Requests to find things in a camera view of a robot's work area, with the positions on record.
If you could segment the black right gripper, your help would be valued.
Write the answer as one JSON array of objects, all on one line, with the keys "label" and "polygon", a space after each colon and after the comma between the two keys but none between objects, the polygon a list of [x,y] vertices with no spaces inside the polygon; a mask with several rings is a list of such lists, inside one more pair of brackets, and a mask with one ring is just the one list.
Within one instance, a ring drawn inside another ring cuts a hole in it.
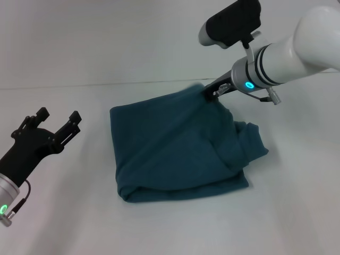
[{"label": "black right gripper", "polygon": [[205,86],[202,93],[207,102],[215,101],[220,96],[229,92],[233,92],[235,90],[234,84],[231,79],[231,74],[232,71],[230,70],[212,83]]}]

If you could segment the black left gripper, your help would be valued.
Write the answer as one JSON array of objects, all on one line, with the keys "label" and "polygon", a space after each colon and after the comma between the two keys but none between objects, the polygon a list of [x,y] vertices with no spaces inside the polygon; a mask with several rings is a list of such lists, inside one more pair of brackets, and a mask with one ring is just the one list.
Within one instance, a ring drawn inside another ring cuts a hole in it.
[{"label": "black left gripper", "polygon": [[52,140],[55,145],[64,147],[80,132],[78,125],[81,117],[78,111],[74,111],[55,134],[37,128],[48,117],[48,110],[42,107],[36,115],[26,116],[18,130],[11,134],[15,142],[1,158],[1,174],[17,186],[23,184],[42,159],[53,154],[49,145]]}]

